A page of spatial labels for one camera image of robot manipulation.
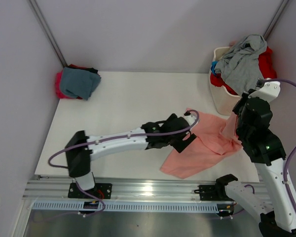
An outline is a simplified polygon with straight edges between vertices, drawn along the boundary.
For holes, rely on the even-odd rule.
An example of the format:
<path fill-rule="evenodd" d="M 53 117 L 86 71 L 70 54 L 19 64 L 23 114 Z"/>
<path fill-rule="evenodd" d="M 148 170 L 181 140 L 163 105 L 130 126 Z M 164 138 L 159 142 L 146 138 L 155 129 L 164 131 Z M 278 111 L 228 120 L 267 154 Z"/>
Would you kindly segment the pink t shirt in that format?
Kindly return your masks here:
<path fill-rule="evenodd" d="M 181 153 L 172 150 L 161 172 L 185 179 L 213 167 L 242 148 L 235 131 L 235 113 L 228 119 L 203 112 L 199 112 L 199 116 L 200 122 L 192 129 L 196 138 Z"/>

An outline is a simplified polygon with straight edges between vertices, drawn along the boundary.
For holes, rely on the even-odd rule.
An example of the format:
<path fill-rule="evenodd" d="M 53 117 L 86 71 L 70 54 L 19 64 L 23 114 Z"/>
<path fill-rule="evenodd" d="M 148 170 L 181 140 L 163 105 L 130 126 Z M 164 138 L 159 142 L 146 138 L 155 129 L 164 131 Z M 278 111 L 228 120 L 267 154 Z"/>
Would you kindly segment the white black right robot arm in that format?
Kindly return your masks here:
<path fill-rule="evenodd" d="M 263 203 L 232 174 L 216 180 L 215 195 L 240 204 L 256 219 L 264 237 L 296 237 L 296 193 L 285 168 L 288 159 L 282 142 L 269 129 L 273 116 L 269 103 L 251 89 L 242 94 L 233 112 L 238 140 L 262 177 L 272 206 Z"/>

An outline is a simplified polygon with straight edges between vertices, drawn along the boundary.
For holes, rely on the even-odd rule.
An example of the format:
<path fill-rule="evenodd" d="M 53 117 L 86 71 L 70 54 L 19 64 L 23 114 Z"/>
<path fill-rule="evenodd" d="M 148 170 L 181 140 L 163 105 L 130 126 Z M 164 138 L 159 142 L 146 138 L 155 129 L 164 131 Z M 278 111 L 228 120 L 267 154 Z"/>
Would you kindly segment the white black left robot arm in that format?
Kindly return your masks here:
<path fill-rule="evenodd" d="M 171 114 L 166 120 L 147 122 L 120 134 L 87 136 L 85 131 L 78 131 L 65 146 L 69 176 L 78 183 L 79 192 L 85 198 L 91 198 L 97 190 L 91 171 L 92 161 L 125 151 L 167 146 L 181 153 L 196 139 L 191 130 L 198 122 L 198 112 L 188 110 L 182 117 Z"/>

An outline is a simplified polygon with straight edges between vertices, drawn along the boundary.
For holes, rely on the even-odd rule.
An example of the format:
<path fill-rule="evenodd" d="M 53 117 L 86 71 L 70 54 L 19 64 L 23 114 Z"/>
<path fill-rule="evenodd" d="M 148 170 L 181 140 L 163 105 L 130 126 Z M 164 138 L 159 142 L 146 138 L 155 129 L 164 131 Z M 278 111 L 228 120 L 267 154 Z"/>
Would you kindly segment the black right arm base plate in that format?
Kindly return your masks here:
<path fill-rule="evenodd" d="M 199 185 L 198 194 L 201 201 L 227 201 L 229 198 L 226 196 L 222 186 L 219 185 Z"/>

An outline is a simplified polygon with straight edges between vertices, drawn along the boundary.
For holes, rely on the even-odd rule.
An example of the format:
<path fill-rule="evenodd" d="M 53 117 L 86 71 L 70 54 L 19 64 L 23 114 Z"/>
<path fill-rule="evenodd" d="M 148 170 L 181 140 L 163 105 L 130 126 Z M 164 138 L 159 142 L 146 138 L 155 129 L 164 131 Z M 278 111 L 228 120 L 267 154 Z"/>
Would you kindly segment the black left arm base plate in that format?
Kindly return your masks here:
<path fill-rule="evenodd" d="M 96 186 L 85 192 L 99 198 L 99 199 L 110 199 L 112 193 L 112 184 L 111 183 L 96 183 Z M 68 198 L 79 198 L 87 199 L 90 196 L 84 194 L 79 190 L 76 183 L 71 183 L 68 191 Z"/>

